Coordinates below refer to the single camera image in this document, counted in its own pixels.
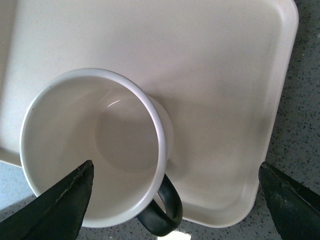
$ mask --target black mug handle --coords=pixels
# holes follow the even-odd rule
[[[150,233],[162,237],[179,226],[182,221],[183,207],[181,199],[167,175],[163,177],[158,194],[164,204],[165,212],[155,200],[152,200],[136,217]]]

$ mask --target mug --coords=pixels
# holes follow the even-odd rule
[[[56,77],[30,104],[20,159],[36,196],[92,160],[92,194],[82,226],[105,228],[137,217],[164,236],[183,215],[165,175],[173,140],[167,112],[139,86],[109,70],[83,68]],[[157,192],[165,212],[154,200]]]

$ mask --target mug rim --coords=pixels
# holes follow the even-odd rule
[[[25,158],[25,141],[26,141],[25,133],[26,133],[26,128],[28,127],[28,122],[32,120],[31,114],[30,114],[31,109],[34,108],[34,106],[39,101],[41,101],[44,95],[46,95],[46,93],[52,88],[54,88],[55,86],[71,79],[83,78],[83,77],[98,77],[98,78],[108,79],[130,90],[143,103],[144,107],[147,109],[152,119],[152,122],[154,124],[156,135],[157,135],[157,141],[158,141],[157,165],[156,165],[156,169],[155,169],[151,184],[147,189],[147,191],[145,192],[145,194],[143,195],[143,197],[135,205],[130,207],[128,210],[116,216],[113,216],[112,219],[109,219],[109,218],[108,219],[106,218],[83,219],[83,223],[82,223],[82,226],[88,227],[88,228],[111,227],[114,225],[124,223],[129,219],[134,218],[148,206],[148,204],[153,200],[155,194],[160,188],[160,185],[165,175],[165,169],[167,164],[167,140],[166,140],[165,130],[164,130],[161,118],[159,116],[159,113],[157,112],[156,107],[154,106],[152,101],[149,99],[148,95],[133,81],[131,81],[130,79],[126,78],[125,76],[119,73],[106,70],[106,69],[101,69],[101,68],[80,68],[80,69],[75,69],[75,70],[65,72],[55,77],[33,99],[33,101],[30,103],[24,115],[21,131],[20,131],[20,139],[19,139],[20,161],[21,161],[22,170],[27,180],[27,183],[32,189],[33,193],[38,197],[43,192],[40,192],[36,188],[36,185],[34,184],[31,178],[31,175],[28,171],[28,167],[27,167],[28,161],[26,161],[26,158]]]

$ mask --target speckled countertop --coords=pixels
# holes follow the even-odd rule
[[[267,154],[267,162],[320,194],[320,0],[296,0],[299,27]],[[21,168],[0,162],[0,221],[35,197]],[[259,189],[250,214],[222,229],[183,221],[192,240],[279,240]],[[157,239],[137,219],[102,229],[82,228],[79,240]]]

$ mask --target tray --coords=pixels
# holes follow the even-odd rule
[[[51,79],[108,69],[168,111],[175,139],[166,172],[184,218],[222,228],[250,212],[298,27],[292,0],[0,5],[2,161],[20,166],[24,114]]]

